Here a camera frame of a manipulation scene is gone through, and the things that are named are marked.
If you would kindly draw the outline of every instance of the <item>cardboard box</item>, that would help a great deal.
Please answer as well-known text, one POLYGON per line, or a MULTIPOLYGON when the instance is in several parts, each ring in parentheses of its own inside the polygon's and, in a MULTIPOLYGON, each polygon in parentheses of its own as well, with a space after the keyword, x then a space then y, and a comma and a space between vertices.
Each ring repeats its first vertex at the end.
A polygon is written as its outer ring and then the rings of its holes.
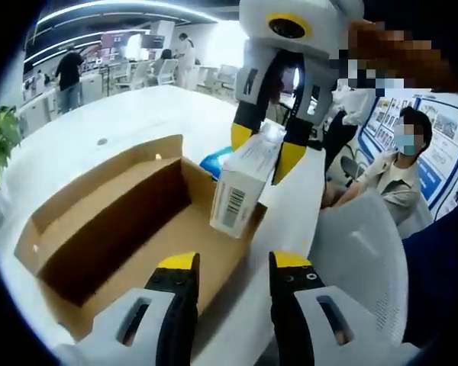
POLYGON ((211 212, 211 225, 240 238, 279 156, 282 137, 253 135, 223 164, 211 212))
POLYGON ((244 257, 264 207, 240 240, 213 229, 216 184, 181 155, 181 136, 135 146, 78 177, 27 222, 15 255, 74 339, 125 292, 144 287, 166 257, 200 253, 199 313, 244 257))

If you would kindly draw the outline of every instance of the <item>ceiling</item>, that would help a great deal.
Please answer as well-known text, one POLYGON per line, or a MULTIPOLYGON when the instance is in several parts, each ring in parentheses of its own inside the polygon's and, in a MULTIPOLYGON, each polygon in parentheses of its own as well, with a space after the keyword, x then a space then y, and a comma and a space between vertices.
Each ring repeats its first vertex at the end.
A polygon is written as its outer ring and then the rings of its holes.
POLYGON ((156 21, 174 21, 177 26, 186 24, 213 23, 214 18, 221 20, 237 20, 239 0, 170 0, 151 1, 146 4, 138 0, 129 3, 113 4, 86 2, 78 0, 53 0, 40 14, 40 20, 27 35, 26 60, 35 63, 61 50, 61 47, 74 43, 75 46, 100 40, 97 33, 127 29, 149 29, 156 21), (58 11, 79 5, 72 11, 57 14, 58 11), (178 5, 180 8, 166 8, 164 5, 178 5), (196 12, 209 15, 201 16, 196 12))

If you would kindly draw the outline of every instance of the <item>barcode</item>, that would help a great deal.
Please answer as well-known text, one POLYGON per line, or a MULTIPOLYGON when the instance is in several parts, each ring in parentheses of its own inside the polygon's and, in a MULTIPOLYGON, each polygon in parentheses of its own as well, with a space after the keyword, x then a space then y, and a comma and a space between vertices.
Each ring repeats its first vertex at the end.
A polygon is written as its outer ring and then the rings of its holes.
POLYGON ((229 203, 222 219, 222 223, 227 227, 233 227, 236 223, 237 215, 244 201, 245 193, 236 188, 229 190, 229 203))

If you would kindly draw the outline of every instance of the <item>open cardboard box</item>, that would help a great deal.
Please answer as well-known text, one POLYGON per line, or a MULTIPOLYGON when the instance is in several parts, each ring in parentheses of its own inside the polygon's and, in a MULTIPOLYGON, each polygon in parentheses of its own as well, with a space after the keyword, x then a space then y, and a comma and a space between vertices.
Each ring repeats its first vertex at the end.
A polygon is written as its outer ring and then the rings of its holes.
POLYGON ((241 239, 218 232, 209 225, 216 184, 181 155, 181 136, 134 146, 58 191, 27 222, 15 255, 75 340, 96 314, 144 287, 166 257, 200 253, 199 313, 244 257, 265 208, 241 239))

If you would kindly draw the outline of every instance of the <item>dark hair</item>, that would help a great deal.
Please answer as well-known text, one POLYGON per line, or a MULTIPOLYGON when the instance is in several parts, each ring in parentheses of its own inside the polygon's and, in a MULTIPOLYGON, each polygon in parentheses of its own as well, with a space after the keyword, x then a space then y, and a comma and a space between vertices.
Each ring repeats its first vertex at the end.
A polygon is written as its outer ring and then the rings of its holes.
POLYGON ((172 57, 173 55, 169 48, 166 48, 165 50, 163 50, 160 56, 161 59, 172 59, 172 57))
POLYGON ((431 140, 433 139, 433 127, 431 126, 429 117, 425 113, 416 111, 413 107, 410 106, 405 107, 400 111, 400 117, 404 118, 404 124, 413 124, 414 126, 421 128, 425 146, 418 153, 418 155, 422 154, 423 151, 429 147, 431 140))

